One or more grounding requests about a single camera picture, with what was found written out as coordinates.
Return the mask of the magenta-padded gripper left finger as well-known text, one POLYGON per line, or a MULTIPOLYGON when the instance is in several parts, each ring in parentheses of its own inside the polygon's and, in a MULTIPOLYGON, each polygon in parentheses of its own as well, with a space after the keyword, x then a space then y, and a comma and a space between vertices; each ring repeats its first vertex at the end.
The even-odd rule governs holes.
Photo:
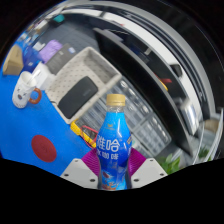
POLYGON ((95 149, 90 150, 81 159, 73 159, 61 174, 61 177, 78 186, 97 189, 99 185, 100 162, 95 149))

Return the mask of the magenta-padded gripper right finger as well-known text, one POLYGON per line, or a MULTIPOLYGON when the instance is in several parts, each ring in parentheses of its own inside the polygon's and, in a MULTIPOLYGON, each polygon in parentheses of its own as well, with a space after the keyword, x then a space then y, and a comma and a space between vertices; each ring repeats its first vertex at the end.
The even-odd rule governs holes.
POLYGON ((131 149, 127 171, 128 189, 146 186, 166 176, 167 173, 154 158, 145 158, 136 149, 131 149))

